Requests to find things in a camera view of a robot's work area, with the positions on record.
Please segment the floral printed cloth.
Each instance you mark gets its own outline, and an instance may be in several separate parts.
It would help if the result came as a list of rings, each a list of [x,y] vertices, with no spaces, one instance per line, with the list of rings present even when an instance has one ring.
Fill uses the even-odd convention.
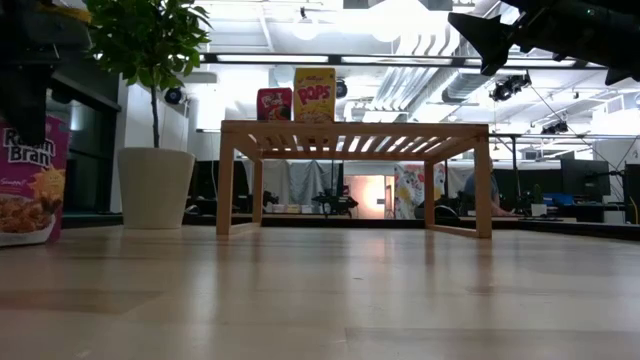
[[[424,202],[424,167],[420,164],[394,165],[394,214],[396,219],[417,219],[415,210]]]

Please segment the green leafy plant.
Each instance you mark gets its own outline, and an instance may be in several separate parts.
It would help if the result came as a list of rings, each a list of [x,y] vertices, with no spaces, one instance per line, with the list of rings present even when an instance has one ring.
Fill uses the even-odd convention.
[[[90,53],[126,84],[150,90],[153,146],[160,146],[158,95],[183,84],[210,42],[209,12],[196,0],[85,0]]]

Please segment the purple Raisin Bran cereal box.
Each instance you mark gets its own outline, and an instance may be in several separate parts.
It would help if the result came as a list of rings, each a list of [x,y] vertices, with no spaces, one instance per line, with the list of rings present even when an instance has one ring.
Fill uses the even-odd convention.
[[[0,120],[0,248],[59,239],[70,132],[47,117],[45,139],[30,146]]]

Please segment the grey hanging cloth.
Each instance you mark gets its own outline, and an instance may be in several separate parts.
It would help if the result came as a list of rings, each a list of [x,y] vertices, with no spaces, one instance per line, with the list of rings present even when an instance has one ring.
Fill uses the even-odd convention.
[[[337,184],[338,165],[315,160],[266,160],[263,187],[284,205],[312,205],[312,198]]]

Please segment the small potted cactus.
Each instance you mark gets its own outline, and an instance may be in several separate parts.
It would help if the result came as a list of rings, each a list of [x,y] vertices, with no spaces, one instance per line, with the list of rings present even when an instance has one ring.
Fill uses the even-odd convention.
[[[547,205],[544,203],[543,192],[539,184],[535,184],[532,191],[531,215],[533,217],[546,217]]]

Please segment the person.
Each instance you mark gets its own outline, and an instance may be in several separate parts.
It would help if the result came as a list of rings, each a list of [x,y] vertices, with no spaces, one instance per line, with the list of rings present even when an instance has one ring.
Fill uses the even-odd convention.
[[[500,203],[500,192],[498,182],[495,178],[493,171],[490,171],[490,195],[491,205],[478,208],[475,202],[475,173],[472,172],[465,181],[465,185],[462,191],[464,203],[467,210],[474,210],[476,213],[490,211],[494,217],[513,217],[514,213],[504,210]]]

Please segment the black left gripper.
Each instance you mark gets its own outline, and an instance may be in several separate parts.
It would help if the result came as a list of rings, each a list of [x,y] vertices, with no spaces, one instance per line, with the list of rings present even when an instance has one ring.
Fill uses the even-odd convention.
[[[27,145],[45,141],[53,68],[40,64],[85,53],[90,21],[86,9],[63,0],[0,0],[0,117]]]

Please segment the red Froot Loops cereal box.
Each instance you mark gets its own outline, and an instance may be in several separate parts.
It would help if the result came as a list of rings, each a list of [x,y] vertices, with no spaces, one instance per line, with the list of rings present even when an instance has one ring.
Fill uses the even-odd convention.
[[[262,88],[257,92],[258,121],[290,121],[293,92],[290,88]]]

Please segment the black aluminium extrusion frame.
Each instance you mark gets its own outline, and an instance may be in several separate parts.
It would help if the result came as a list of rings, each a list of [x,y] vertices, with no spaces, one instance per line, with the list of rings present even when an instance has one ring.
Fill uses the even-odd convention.
[[[117,226],[123,224],[119,214],[71,214],[64,215],[63,229]],[[322,215],[265,214],[263,227],[309,227],[309,228],[359,228],[359,229],[423,229],[424,221],[392,219],[350,219],[349,217]],[[493,230],[519,230],[554,234],[587,236],[605,239],[639,241],[640,227],[633,225],[610,225],[603,223],[536,221],[521,218],[498,217],[492,221]]]

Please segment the yellow Corn Pops cereal box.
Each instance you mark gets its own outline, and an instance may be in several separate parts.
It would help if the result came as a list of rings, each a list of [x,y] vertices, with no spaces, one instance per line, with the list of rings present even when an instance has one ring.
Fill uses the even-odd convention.
[[[335,120],[334,68],[297,68],[294,77],[294,121],[324,124]]]

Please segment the white plant pot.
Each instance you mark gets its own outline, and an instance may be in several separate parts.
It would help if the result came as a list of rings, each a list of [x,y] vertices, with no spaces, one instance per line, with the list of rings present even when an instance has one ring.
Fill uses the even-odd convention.
[[[119,151],[117,161],[124,227],[180,228],[195,156],[173,149],[127,147]]]

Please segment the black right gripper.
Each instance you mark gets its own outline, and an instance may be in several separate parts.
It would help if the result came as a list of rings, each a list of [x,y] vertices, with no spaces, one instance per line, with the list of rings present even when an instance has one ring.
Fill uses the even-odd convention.
[[[505,24],[501,16],[481,18],[449,13],[448,22],[479,53],[482,75],[494,75],[506,62],[516,28],[518,40],[558,55],[609,67],[606,84],[627,78],[640,82],[640,18],[612,14],[604,20],[547,16],[526,25]]]

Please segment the wooden slatted shelf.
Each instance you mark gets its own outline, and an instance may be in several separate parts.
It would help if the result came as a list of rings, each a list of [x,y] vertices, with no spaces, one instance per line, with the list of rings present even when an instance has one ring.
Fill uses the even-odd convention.
[[[229,236],[235,229],[231,224],[234,155],[240,152],[253,162],[253,226],[259,227],[262,222],[263,163],[266,160],[421,161],[426,186],[425,228],[490,239],[492,199],[488,140],[489,128],[484,124],[224,120],[221,122],[216,234]],[[468,150],[475,153],[475,228],[438,225],[435,223],[434,168]]]

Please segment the black computer monitor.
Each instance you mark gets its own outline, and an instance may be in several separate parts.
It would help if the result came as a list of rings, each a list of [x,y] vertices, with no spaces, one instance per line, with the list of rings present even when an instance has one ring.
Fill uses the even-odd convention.
[[[640,225],[640,164],[626,164],[623,186],[626,221]]]
[[[596,160],[561,160],[564,194],[601,202],[611,194],[609,164]]]

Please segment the black background robot device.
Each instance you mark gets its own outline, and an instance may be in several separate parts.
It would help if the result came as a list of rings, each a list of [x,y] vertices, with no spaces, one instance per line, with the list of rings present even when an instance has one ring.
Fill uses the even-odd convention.
[[[359,206],[359,203],[352,197],[334,195],[331,190],[321,191],[311,200],[320,205],[321,212],[325,217],[347,215],[352,218],[351,210]]]

